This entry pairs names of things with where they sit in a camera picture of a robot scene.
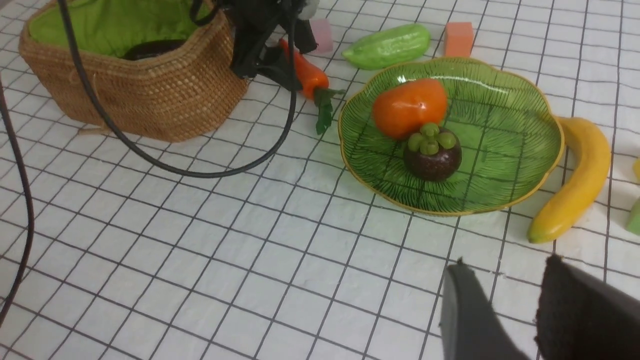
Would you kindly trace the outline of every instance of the yellow object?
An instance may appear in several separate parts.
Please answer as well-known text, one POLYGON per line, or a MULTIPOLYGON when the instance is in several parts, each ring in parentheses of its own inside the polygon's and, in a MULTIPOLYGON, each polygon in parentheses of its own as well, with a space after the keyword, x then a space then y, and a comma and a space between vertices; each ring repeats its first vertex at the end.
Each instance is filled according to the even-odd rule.
POLYGON ((637 182, 640 183, 640 158, 634 163, 634 173, 636 173, 637 182))
POLYGON ((571 179, 533 218, 527 233, 530 243, 556 240, 571 229, 602 191, 611 167, 609 142, 596 124, 577 117, 559 121, 578 165, 571 179))

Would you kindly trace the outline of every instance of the toy carrot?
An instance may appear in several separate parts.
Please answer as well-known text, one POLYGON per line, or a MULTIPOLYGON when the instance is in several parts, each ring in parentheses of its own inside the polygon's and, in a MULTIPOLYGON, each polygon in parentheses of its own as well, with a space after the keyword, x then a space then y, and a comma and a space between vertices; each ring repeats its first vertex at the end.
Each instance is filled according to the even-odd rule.
MULTIPOLYGON (((284 39, 280 39, 279 44, 285 51, 287 59, 289 59, 289 44, 284 39)), ((296 66, 296 76, 302 84, 301 93, 307 99, 313 100, 318 108, 316 132, 318 135, 322 135, 333 122, 331 99, 333 99, 335 95, 344 94, 345 91, 330 89, 329 78, 321 69, 307 61, 302 54, 295 50, 293 56, 293 62, 296 66)))

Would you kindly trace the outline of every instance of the pink block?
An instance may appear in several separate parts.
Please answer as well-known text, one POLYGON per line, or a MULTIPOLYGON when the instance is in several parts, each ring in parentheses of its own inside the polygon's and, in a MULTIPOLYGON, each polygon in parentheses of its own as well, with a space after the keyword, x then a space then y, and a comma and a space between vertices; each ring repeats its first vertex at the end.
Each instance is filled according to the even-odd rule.
POLYGON ((327 19, 312 19, 309 21, 311 31, 316 38, 318 47, 312 54, 330 53, 333 51, 333 39, 331 38, 331 24, 327 19))

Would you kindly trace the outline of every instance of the orange fruit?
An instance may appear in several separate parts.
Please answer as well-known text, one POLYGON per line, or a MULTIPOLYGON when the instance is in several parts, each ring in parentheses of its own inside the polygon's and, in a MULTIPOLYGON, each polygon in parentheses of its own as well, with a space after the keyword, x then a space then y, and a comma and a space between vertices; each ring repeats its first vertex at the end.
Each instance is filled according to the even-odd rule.
POLYGON ((447 92, 437 79, 408 81, 380 94, 372 117, 384 135, 405 140, 429 122, 440 125, 447 113, 447 92))

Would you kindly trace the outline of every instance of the green plate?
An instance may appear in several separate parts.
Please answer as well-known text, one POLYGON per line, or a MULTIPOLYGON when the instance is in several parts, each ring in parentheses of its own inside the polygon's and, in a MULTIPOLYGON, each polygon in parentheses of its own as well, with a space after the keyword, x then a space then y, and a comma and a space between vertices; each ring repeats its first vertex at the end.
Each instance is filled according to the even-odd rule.
POLYGON ((404 208, 443 216, 495 211, 528 198, 564 150, 562 128, 534 84, 469 58, 379 72, 343 107, 338 131, 342 158, 362 184, 404 208), (463 147, 460 169, 443 183, 412 176, 403 144, 382 135, 371 119, 380 93, 419 78, 444 85, 449 107, 443 126, 463 147))

